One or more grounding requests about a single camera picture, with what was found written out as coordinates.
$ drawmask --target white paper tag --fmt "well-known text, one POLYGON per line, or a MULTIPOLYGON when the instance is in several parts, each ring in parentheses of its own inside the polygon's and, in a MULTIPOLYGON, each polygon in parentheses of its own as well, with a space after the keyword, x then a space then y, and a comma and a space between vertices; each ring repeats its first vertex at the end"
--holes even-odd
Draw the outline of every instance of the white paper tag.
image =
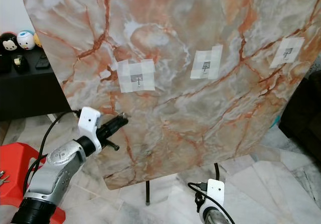
POLYGON ((304 37, 283 38, 270 68, 275 68, 279 64, 294 62, 303 43, 304 37))
POLYGON ((118 62, 117 75, 121 92, 155 90, 155 66, 152 59, 129 64, 128 60, 118 62))
POLYGON ((212 47, 211 51, 196 51, 191 71, 191 79, 219 77, 223 45, 212 47))

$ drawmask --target red plastic chair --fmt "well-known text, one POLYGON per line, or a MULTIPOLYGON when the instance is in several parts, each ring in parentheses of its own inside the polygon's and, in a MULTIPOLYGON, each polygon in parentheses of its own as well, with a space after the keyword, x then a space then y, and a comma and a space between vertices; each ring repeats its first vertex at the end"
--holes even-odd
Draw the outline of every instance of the red plastic chair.
MULTIPOLYGON (((23 199, 23 185, 29 162, 32 158, 37 159, 39 152, 24 143, 12 143, 0 146, 0 170, 9 175, 10 182, 0 186, 0 205, 13 205, 19 207, 23 199)), ((52 224, 62 224, 66 219, 66 214, 60 208, 56 208, 50 219, 52 224)))

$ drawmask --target marble floor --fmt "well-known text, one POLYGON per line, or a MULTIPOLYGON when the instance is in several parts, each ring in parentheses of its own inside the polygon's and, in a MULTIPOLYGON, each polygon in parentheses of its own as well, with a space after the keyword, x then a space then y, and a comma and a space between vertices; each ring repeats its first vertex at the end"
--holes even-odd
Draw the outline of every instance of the marble floor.
MULTIPOLYGON (((50 123, 47 116, 14 120, 3 144, 18 141, 38 149, 50 123)), ((68 114, 52 129, 44 153, 77 136, 77 123, 68 114)), ((252 154, 223 161, 219 167, 225 182, 224 207, 235 223, 320 223, 321 165, 277 126, 252 154)), ((64 223, 198 224, 194 193, 187 183, 209 178, 215 178, 214 165, 152 180, 151 204, 145 206, 144 183, 108 190, 90 157, 60 204, 66 212, 64 223)), ((10 223, 16 210, 0 206, 0 223, 10 223)))

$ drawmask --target marble board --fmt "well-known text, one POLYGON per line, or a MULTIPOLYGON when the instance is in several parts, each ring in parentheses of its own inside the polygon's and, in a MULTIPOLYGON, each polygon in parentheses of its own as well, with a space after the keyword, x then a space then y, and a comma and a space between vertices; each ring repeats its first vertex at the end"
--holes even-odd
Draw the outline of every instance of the marble board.
POLYGON ((131 116, 110 189, 250 153, 321 49, 320 0, 24 2, 71 108, 131 116))

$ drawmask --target white wall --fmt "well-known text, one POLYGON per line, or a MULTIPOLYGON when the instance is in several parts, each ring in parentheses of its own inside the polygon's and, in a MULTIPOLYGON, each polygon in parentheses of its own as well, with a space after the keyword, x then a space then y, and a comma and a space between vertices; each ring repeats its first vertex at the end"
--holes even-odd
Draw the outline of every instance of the white wall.
POLYGON ((0 33, 34 31, 23 0, 0 0, 0 33))

